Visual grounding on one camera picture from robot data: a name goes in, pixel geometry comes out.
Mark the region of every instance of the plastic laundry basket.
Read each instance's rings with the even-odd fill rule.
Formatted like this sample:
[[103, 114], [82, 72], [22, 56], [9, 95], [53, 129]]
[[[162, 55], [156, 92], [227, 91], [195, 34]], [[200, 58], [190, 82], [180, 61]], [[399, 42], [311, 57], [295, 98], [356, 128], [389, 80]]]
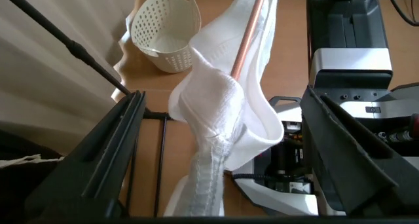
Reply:
[[134, 17], [131, 37], [159, 69], [177, 73], [192, 65], [188, 42], [200, 28], [195, 0], [146, 0]]

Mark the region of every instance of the black rod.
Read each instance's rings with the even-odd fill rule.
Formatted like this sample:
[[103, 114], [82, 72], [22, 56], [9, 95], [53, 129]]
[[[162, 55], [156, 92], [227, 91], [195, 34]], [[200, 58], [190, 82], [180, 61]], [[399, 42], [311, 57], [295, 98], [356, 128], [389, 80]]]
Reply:
[[161, 186], [161, 183], [162, 183], [164, 141], [166, 139], [166, 125], [167, 125], [167, 122], [168, 122], [168, 118], [164, 117], [164, 119], [163, 119], [163, 129], [162, 129], [162, 143], [160, 144], [160, 156], [158, 158], [158, 172], [157, 172], [157, 185], [156, 185], [154, 217], [157, 217], [158, 205], [159, 205], [159, 202], [160, 202], [160, 186]]
[[85, 64], [92, 67], [95, 71], [97, 71], [102, 77], [108, 80], [112, 85], [118, 88], [124, 94], [129, 94], [130, 91], [125, 88], [122, 84], [119, 83], [110, 73], [108, 73], [102, 66], [95, 61], [95, 59], [87, 53], [87, 50], [80, 45], [79, 43], [71, 40], [68, 36], [66, 36], [61, 30], [59, 30], [50, 20], [45, 18], [35, 7], [29, 4], [26, 0], [9, 0], [13, 4], [15, 4], [19, 9], [21, 9], [24, 13], [26, 13], [29, 17], [31, 17], [34, 21], [36, 21], [39, 25], [45, 28], [51, 35], [55, 36], [59, 41], [61, 41], [65, 47], [70, 51], [70, 53], [83, 61]]
[[134, 176], [136, 174], [135, 169], [136, 169], [137, 148], [138, 148], [138, 135], [136, 138], [136, 143], [134, 144], [134, 149], [132, 151], [130, 179], [128, 182], [128, 192], [126, 193], [125, 208], [128, 213], [130, 213], [132, 184], [134, 183]]

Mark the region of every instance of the copper rod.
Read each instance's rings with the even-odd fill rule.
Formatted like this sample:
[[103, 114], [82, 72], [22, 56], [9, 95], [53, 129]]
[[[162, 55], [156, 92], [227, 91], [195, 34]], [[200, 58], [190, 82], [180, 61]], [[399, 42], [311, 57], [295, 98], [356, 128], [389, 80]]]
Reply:
[[231, 77], [236, 80], [238, 80], [240, 72], [243, 68], [244, 60], [246, 60], [251, 38], [255, 33], [257, 19], [262, 10], [263, 1], [264, 0], [255, 0], [255, 4], [250, 14], [249, 22], [247, 23], [246, 30], [244, 31], [242, 43], [240, 43], [240, 48], [238, 49], [236, 60], [234, 61], [233, 68], [231, 69]]

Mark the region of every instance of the wooden floor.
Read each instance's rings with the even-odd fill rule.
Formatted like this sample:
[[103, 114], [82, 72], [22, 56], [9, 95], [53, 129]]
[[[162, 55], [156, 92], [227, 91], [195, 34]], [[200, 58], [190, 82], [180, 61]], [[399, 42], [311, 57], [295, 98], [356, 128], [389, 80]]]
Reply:
[[[196, 0], [206, 25], [219, 16], [233, 0]], [[144, 0], [136, 0], [131, 17]], [[409, 15], [410, 0], [397, 0]], [[380, 0], [385, 28], [390, 46], [394, 70], [390, 88], [399, 84], [419, 81], [419, 28], [410, 27], [396, 13], [388, 0]], [[419, 1], [415, 1], [418, 10]], [[277, 14], [276, 34], [270, 63], [265, 69], [261, 86], [266, 98], [273, 96], [302, 96], [308, 81], [306, 43], [305, 0], [280, 0]], [[187, 72], [167, 74], [158, 70], [145, 59], [131, 40], [121, 40], [124, 57], [115, 66], [130, 90], [147, 92], [147, 107], [152, 111], [167, 112], [168, 97], [173, 88]], [[143, 120], [140, 129], [139, 147], [132, 191], [130, 214], [152, 216], [156, 190], [158, 146], [162, 123]], [[168, 122], [162, 187], [160, 190], [159, 214], [162, 215], [177, 182], [188, 173], [189, 161], [195, 152], [191, 132], [186, 124]], [[126, 181], [120, 199], [125, 203]], [[225, 212], [229, 216], [265, 215], [260, 208], [252, 206], [235, 188], [229, 178], [225, 180]]]

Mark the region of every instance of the curtain fold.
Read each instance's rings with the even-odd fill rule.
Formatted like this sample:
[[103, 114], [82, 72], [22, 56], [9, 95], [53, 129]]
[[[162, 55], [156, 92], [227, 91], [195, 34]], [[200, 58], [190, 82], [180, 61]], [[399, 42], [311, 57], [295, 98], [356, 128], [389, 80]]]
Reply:
[[[112, 76], [134, 0], [27, 0]], [[0, 0], [0, 129], [70, 152], [115, 102], [115, 87], [38, 23]]]

